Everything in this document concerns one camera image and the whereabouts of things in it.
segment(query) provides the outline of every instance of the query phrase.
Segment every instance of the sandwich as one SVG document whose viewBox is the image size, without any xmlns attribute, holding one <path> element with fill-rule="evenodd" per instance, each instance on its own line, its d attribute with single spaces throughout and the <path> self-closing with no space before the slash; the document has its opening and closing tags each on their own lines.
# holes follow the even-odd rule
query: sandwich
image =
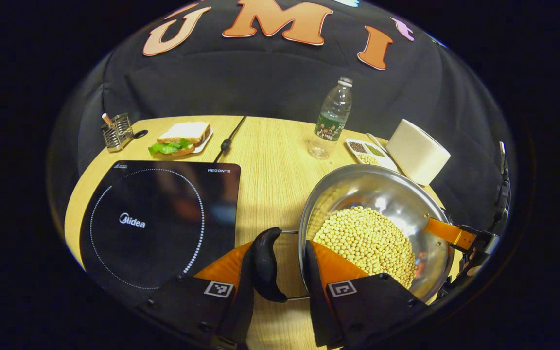
<svg viewBox="0 0 560 350">
<path fill-rule="evenodd" d="M 193 152 L 202 144 L 211 129 L 208 122 L 179 122 L 157 138 L 157 142 L 148 148 L 153 155 L 156 152 L 170 156 L 184 156 Z"/>
</svg>

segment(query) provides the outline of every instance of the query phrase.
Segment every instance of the plastic bottle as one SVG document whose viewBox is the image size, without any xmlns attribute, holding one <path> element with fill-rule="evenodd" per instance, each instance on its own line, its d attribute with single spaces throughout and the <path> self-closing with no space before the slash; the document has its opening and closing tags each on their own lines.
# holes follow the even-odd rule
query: plastic bottle
<svg viewBox="0 0 560 350">
<path fill-rule="evenodd" d="M 351 111 L 351 86 L 353 80 L 338 79 L 338 85 L 327 94 L 315 125 L 308 151 L 317 159 L 327 159 L 345 128 Z"/>
</svg>

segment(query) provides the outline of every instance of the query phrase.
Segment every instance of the induction cooktop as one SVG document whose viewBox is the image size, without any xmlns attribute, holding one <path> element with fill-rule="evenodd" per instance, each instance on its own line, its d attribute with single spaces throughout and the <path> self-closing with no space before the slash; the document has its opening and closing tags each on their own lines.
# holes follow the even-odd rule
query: induction cooktop
<svg viewBox="0 0 560 350">
<path fill-rule="evenodd" d="M 237 164 L 117 161 L 87 205 L 80 250 L 102 288 L 135 306 L 235 247 Z"/>
</svg>

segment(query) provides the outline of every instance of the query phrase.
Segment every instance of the metal wire basket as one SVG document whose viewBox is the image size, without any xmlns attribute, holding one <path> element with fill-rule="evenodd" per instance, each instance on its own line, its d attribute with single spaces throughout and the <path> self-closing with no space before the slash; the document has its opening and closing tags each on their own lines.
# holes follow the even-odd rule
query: metal wire basket
<svg viewBox="0 0 560 350">
<path fill-rule="evenodd" d="M 129 121 L 129 113 L 116 115 L 112 124 L 103 124 L 101 130 L 109 152 L 120 151 L 133 139 L 133 128 L 131 128 L 131 122 Z"/>
</svg>

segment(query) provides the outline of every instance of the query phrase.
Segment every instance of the power cord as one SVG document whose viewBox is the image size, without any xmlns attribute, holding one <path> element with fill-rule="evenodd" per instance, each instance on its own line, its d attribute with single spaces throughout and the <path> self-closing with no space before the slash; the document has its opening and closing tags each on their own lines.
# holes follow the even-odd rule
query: power cord
<svg viewBox="0 0 560 350">
<path fill-rule="evenodd" d="M 235 129 L 233 130 L 233 132 L 230 134 L 230 136 L 224 140 L 224 142 L 222 142 L 222 146 L 220 146 L 220 148 L 222 150 L 220 150 L 220 153 L 217 155 L 217 157 L 215 157 L 215 161 L 213 161 L 213 164 L 217 164 L 217 161 L 220 159 L 220 157 L 222 156 L 222 153 L 224 153 L 224 151 L 227 151 L 230 148 L 230 144 L 233 142 L 232 138 L 235 135 L 236 131 L 239 129 L 239 127 L 241 126 L 241 124 L 243 124 L 243 120 L 245 120 L 245 115 L 243 116 L 243 118 L 239 121 L 239 124 L 237 124 L 237 126 L 235 127 Z"/>
</svg>

